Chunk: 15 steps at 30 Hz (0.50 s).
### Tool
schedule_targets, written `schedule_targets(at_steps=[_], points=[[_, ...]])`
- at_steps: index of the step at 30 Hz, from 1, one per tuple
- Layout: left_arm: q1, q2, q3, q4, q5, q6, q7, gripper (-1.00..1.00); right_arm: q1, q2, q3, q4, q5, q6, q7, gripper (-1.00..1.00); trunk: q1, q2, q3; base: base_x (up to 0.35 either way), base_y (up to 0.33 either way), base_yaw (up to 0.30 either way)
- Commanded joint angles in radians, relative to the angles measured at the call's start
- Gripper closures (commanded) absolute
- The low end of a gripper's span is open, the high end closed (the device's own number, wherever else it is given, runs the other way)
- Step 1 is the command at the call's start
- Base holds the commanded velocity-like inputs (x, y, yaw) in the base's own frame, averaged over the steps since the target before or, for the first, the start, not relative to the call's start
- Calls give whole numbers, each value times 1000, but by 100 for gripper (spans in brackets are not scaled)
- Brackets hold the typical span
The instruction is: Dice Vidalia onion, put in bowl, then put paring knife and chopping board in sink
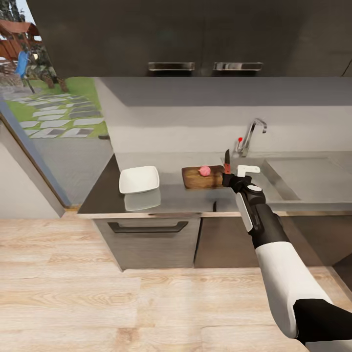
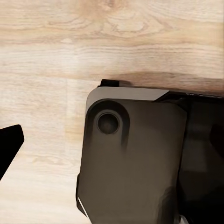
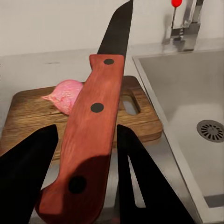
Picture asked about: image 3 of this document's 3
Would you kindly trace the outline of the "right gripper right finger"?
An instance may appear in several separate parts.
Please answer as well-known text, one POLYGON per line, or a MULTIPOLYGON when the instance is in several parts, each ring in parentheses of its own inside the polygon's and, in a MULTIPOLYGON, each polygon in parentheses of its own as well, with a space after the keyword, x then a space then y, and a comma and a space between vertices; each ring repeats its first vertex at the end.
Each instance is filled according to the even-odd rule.
POLYGON ((120 224, 196 224, 134 131, 118 124, 120 224), (146 208, 135 205, 130 157, 146 208))

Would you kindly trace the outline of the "parer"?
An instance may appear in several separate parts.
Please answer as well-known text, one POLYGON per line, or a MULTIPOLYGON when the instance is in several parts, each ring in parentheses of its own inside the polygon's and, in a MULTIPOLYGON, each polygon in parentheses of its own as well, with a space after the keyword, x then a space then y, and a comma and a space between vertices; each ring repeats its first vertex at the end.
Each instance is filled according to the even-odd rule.
POLYGON ((40 190, 35 211, 47 224, 94 224, 105 203, 133 0, 113 14, 92 72, 68 118, 56 180, 40 190))

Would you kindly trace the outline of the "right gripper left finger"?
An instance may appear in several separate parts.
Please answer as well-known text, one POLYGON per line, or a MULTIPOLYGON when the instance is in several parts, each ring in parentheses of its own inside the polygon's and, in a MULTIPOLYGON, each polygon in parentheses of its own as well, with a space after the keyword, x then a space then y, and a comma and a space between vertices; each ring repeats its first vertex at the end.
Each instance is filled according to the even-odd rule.
POLYGON ((57 144, 53 124, 0 157, 0 224, 28 224, 57 144))

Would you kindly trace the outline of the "vidalia onion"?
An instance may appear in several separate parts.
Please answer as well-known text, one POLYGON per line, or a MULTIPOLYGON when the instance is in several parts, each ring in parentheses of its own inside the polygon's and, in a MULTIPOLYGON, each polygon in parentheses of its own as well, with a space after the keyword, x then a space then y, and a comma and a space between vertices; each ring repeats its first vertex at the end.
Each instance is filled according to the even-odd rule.
POLYGON ((42 96, 43 100, 52 101, 55 106, 70 116, 76 98, 82 90, 85 82, 80 83, 75 80, 65 80, 57 85, 53 93, 42 96))

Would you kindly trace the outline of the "cutting board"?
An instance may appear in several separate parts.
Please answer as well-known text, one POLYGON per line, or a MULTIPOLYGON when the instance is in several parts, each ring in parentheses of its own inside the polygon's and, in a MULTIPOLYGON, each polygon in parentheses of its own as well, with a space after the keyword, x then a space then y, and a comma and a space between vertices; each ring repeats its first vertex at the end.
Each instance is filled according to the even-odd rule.
MULTIPOLYGON (((12 99, 0 139, 0 157, 35 131, 56 124, 58 144, 53 159, 60 158, 63 136, 69 116, 52 101, 42 96, 53 93, 57 86, 20 91, 12 99)), ((163 133, 163 124, 135 76, 123 76, 113 148, 118 147, 118 124, 134 131, 140 142, 156 140, 163 133), (126 112, 121 96, 132 97, 137 115, 126 112)))

